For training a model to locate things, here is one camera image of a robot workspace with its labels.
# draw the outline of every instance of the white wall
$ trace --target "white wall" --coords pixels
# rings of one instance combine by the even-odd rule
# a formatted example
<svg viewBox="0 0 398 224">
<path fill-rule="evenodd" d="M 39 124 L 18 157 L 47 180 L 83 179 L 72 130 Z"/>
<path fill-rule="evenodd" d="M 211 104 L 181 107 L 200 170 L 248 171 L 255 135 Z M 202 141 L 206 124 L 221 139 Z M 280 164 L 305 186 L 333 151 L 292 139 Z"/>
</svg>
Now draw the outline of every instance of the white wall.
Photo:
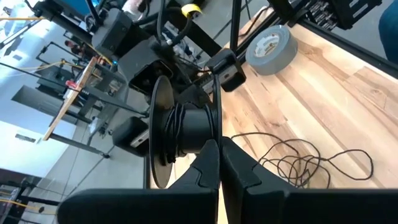
<svg viewBox="0 0 398 224">
<path fill-rule="evenodd" d="M 51 139 L 34 144 L 15 138 L 16 133 L 35 139 L 42 136 L 0 121 L 0 168 L 45 177 L 65 152 L 65 145 Z"/>
<path fill-rule="evenodd" d="M 13 59 L 13 54 L 10 54 L 10 56 L 0 58 L 0 62 L 20 68 L 41 66 L 42 62 L 35 59 L 36 55 L 42 47 L 51 41 L 63 46 L 66 40 L 63 37 L 64 32 L 65 30 L 58 25 L 49 21 L 41 21 L 24 34 L 24 38 L 18 46 L 16 54 L 22 56 L 22 60 Z M 71 60 L 73 56 L 63 50 L 51 48 L 43 55 L 43 58 L 49 63 L 54 63 L 59 62 L 61 58 Z M 37 80 L 36 77 L 0 66 L 0 121 L 3 125 L 0 129 L 4 133 L 9 133 L 8 129 L 12 133 L 15 128 L 19 128 L 32 131 L 32 134 L 43 135 L 48 129 L 53 119 L 52 116 L 11 100 L 23 85 L 31 88 L 37 87 Z M 55 128 L 54 133 L 72 138 L 75 130 L 74 124 L 61 121 Z M 0 139 L 1 144 L 8 142 L 8 146 L 1 148 L 0 151 L 0 166 L 3 169 L 39 177 L 47 175 L 49 169 L 67 148 L 66 144 L 57 141 L 44 141 L 36 145 L 34 149 L 28 150 L 22 146 L 15 147 L 14 143 L 10 143 L 11 140 L 3 137 L 2 134 Z"/>
</svg>

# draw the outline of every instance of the machine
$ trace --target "machine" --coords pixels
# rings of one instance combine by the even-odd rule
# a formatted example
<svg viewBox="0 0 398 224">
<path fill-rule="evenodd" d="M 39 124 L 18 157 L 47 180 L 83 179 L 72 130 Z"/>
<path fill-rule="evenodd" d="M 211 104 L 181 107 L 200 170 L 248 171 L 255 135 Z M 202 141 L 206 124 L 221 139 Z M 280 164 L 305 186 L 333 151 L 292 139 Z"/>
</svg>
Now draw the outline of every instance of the machine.
<svg viewBox="0 0 398 224">
<path fill-rule="evenodd" d="M 96 11 L 89 1 L 89 31 L 65 20 L 62 7 L 46 0 L 33 10 L 66 28 L 104 56 L 118 62 L 126 81 L 150 96 L 149 123 L 132 117 L 114 130 L 115 145 L 150 159 L 158 187 L 164 188 L 177 157 L 195 153 L 189 170 L 167 190 L 86 190 L 67 198 L 58 208 L 63 223 L 216 223 L 220 182 L 230 223 L 371 223 L 396 222 L 396 190 L 298 190 L 284 182 L 222 136 L 221 95 L 244 83 L 244 51 L 253 36 L 238 46 L 241 1 L 233 1 L 230 49 L 211 55 L 209 73 L 182 64 L 172 51 L 192 26 L 186 25 L 166 42 L 161 34 L 165 17 L 181 14 L 166 7 L 133 22 L 120 9 Z M 303 19 L 325 29 L 349 29 L 380 1 L 270 0 L 273 14 L 265 26 L 289 25 Z M 213 93 L 210 100 L 208 93 Z"/>
</svg>

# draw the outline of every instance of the gray duct tape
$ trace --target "gray duct tape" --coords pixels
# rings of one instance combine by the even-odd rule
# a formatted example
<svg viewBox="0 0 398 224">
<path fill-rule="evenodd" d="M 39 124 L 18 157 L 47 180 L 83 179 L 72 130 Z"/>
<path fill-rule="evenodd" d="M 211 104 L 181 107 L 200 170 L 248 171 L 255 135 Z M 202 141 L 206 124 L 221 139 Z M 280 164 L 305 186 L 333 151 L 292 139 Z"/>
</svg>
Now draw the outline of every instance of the gray duct tape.
<svg viewBox="0 0 398 224">
<path fill-rule="evenodd" d="M 249 44 L 246 61 L 260 75 L 272 75 L 284 69 L 297 54 L 297 41 L 284 26 L 262 31 Z"/>
</svg>

